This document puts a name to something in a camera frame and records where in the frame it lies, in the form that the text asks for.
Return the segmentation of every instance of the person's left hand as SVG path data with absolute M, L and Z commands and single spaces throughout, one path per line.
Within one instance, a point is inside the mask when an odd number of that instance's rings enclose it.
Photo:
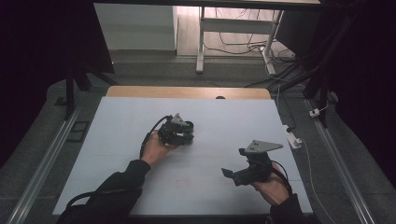
M 151 136 L 149 137 L 141 160 L 152 166 L 158 161 L 161 161 L 166 156 L 166 154 L 168 154 L 168 152 L 176 148 L 177 146 L 166 146 L 160 140 L 160 136 L 158 136 L 158 131 L 156 130 L 152 132 Z

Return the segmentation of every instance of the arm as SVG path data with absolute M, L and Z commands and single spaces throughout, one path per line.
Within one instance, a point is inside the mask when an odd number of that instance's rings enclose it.
M 157 132 L 146 143 L 141 160 L 131 161 L 123 173 L 111 175 L 97 190 L 132 189 L 128 193 L 92 196 L 85 205 L 66 209 L 58 223 L 121 223 L 125 220 L 142 194 L 145 175 L 175 146 L 165 146 Z
M 289 195 L 282 179 L 272 173 L 265 183 L 254 182 L 252 186 L 271 204 L 271 217 L 276 224 L 319 224 L 315 216 L 306 217 L 301 211 L 297 194 Z

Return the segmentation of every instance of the gray carpet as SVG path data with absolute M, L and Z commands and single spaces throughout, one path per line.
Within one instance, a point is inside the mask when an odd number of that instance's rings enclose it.
M 182 62 L 157 63 L 121 63 L 114 64 L 116 75 L 111 76 L 121 85 L 148 86 L 192 86 L 192 87 L 245 87 L 246 85 L 267 78 L 260 62 L 225 63 L 208 60 L 202 75 L 195 74 L 193 60 Z M 285 65 L 278 65 L 280 71 Z M 109 87 L 102 80 L 90 76 L 94 85 L 89 92 L 77 91 L 77 97 L 83 101 L 77 121 L 91 122 L 101 97 Z M 253 87 L 266 88 L 269 81 Z M 301 96 L 303 88 L 296 87 L 285 93 L 279 101 L 279 115 L 289 126 L 296 126 L 293 131 L 297 137 L 304 139 L 307 145 L 293 155 L 299 167 L 311 205 L 323 224 L 332 223 L 319 204 L 315 192 L 329 216 L 335 223 L 361 223 L 355 209 L 335 171 L 327 149 L 323 145 L 314 121 L 307 115 L 307 107 Z M 65 97 L 64 82 L 49 88 L 48 101 L 25 135 L 15 153 L 0 170 L 0 223 L 6 223 L 14 206 L 21 197 L 35 168 L 40 163 L 45 151 L 61 127 L 65 108 L 55 105 L 59 97 Z M 396 192 L 382 174 L 377 164 L 365 149 L 364 145 L 334 112 L 334 105 L 329 105 L 327 121 L 329 131 L 338 146 L 347 166 L 358 185 L 364 200 L 367 202 L 377 223 L 394 223 L 396 220 Z M 29 212 L 25 223 L 54 223 L 57 217 L 51 212 L 55 206 L 64 183 L 74 165 L 82 146 L 78 133 L 70 133 L 67 141 L 54 163 L 49 176 L 40 190 L 37 200 Z M 308 153 L 311 163 L 312 179 L 308 167 Z M 202 220 L 201 223 L 222 223 L 230 220 Z M 197 223 L 184 220 L 184 223 Z

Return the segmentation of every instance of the white wall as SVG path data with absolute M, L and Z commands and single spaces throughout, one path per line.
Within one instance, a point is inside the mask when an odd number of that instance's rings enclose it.
M 94 4 L 108 49 L 177 48 L 177 7 Z

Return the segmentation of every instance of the wooden floor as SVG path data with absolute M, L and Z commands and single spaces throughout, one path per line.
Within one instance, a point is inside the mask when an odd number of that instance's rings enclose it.
M 258 10 L 248 8 L 205 8 L 206 18 L 224 18 L 224 19 L 238 19 L 238 20 L 260 20 L 260 21 L 271 21 L 273 15 L 277 11 L 273 10 Z M 198 42 L 199 42 L 199 7 L 177 7 L 178 16 L 178 27 L 177 27 L 177 55 L 178 56 L 196 56 Z M 205 32 L 204 44 L 208 48 L 205 48 L 205 56 L 221 56 L 221 57 L 262 57 L 258 49 L 249 53 L 240 54 L 241 52 L 249 51 L 249 45 L 257 45 L 262 41 L 266 41 L 268 35 L 251 35 L 251 34 L 230 34 L 230 33 L 212 33 Z M 236 54 L 226 53 L 219 50 L 221 49 Z M 283 45 L 275 42 L 272 46 L 272 50 L 275 54 L 281 50 L 286 49 Z M 282 51 L 282 56 L 287 54 L 286 51 Z

